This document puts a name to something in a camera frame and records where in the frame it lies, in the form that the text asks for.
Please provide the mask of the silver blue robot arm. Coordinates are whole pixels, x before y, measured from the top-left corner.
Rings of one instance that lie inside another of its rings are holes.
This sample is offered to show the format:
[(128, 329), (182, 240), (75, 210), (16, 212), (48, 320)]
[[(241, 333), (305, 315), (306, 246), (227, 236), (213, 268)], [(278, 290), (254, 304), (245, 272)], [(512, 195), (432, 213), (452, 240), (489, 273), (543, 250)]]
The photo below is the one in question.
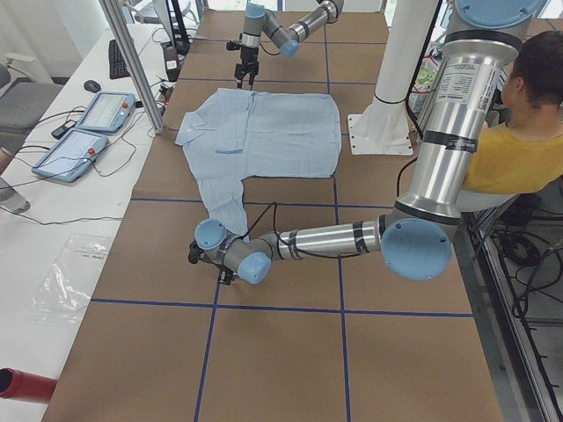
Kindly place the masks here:
[(297, 20), (289, 27), (284, 27), (273, 11), (261, 4), (248, 1), (242, 32), (237, 40), (227, 42), (228, 51), (240, 52), (240, 63), (236, 64), (234, 78), (239, 89), (243, 88), (246, 76), (253, 87), (254, 78), (259, 74), (259, 49), (261, 35), (265, 34), (278, 48), (281, 55), (293, 56), (301, 42), (305, 41), (320, 27), (335, 23), (343, 10), (343, 1), (318, 1), (318, 7)]
[(413, 176), (390, 213), (374, 221), (272, 231), (255, 239), (207, 219), (195, 229), (188, 260), (216, 266), (224, 284), (237, 277), (257, 284), (275, 260), (351, 258), (372, 251), (409, 280), (442, 273), (461, 210), (500, 201), (497, 195), (468, 193), (462, 183), (501, 72), (522, 52), (524, 34), (541, 7), (539, 1), (453, 4), (428, 121), (419, 128), (420, 150), (408, 163)]

